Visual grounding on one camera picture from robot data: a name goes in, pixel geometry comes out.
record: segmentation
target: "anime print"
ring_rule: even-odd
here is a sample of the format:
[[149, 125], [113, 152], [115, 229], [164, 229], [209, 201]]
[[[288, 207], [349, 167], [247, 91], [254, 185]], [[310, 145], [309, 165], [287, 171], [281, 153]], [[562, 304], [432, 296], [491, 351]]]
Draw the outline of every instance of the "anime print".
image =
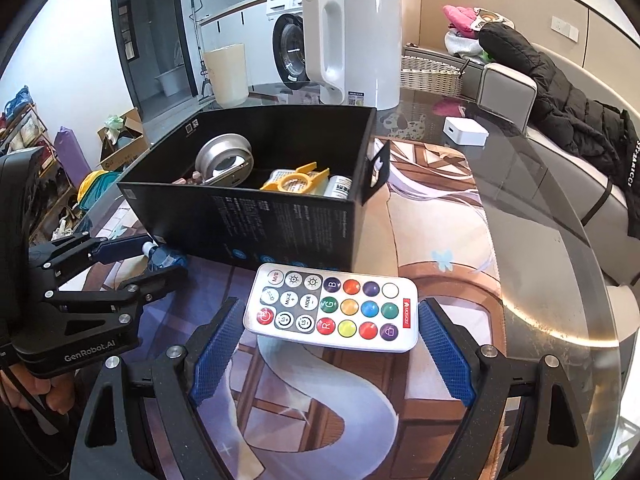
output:
[[[376, 140], [377, 148], [384, 141]], [[498, 269], [465, 157], [423, 142], [391, 142], [391, 176], [366, 205], [355, 272], [413, 280], [421, 298], [436, 297], [479, 344], [504, 352]], [[124, 203], [120, 218], [98, 235], [139, 231], [127, 210]], [[94, 266], [74, 286], [116, 287], [140, 272], [136, 265]], [[152, 358], [185, 342], [225, 297], [246, 301], [253, 279], [248, 270], [191, 258], [191, 286], [146, 307], [142, 346], [125, 359]], [[177, 480], [152, 402], [147, 412], [165, 475]], [[237, 480], [403, 480], [429, 478], [465, 408], [449, 395], [421, 339], [410, 352], [391, 354], [245, 332], [216, 393], [198, 413]], [[499, 444], [498, 436], [483, 478], [494, 476]]]

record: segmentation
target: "light switch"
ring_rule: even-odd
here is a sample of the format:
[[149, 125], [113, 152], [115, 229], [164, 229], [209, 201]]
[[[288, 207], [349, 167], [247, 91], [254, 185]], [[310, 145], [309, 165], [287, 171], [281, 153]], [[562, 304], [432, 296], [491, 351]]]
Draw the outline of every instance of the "light switch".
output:
[[551, 18], [551, 29], [578, 43], [578, 28], [557, 16]]

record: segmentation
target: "yellow button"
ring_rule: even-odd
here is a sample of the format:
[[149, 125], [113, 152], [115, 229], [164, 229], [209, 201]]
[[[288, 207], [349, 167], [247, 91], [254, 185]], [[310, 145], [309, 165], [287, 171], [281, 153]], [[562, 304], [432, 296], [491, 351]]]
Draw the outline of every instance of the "yellow button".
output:
[[340, 310], [347, 316], [353, 316], [358, 311], [358, 302], [355, 300], [344, 300], [340, 304]]
[[351, 337], [356, 333], [356, 330], [356, 324], [348, 319], [338, 325], [338, 334], [342, 337]]

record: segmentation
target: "black box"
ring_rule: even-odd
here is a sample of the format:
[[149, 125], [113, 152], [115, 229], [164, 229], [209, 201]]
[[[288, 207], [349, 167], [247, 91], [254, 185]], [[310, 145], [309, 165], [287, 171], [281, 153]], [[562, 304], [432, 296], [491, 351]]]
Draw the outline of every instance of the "black box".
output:
[[[390, 145], [373, 157], [376, 111], [259, 106], [201, 112], [158, 142], [118, 183], [156, 241], [208, 260], [351, 271], [363, 204], [386, 183]], [[242, 187], [169, 184], [193, 170], [213, 137], [247, 138], [254, 170]], [[353, 181], [348, 199], [261, 191], [271, 171], [317, 162]]]

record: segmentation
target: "white cup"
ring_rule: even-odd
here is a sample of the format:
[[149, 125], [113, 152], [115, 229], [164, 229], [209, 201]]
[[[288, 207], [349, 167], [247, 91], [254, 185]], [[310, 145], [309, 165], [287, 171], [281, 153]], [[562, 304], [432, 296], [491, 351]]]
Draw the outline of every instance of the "white cup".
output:
[[249, 97], [244, 44], [224, 46], [204, 53], [216, 101], [223, 108], [233, 108]]

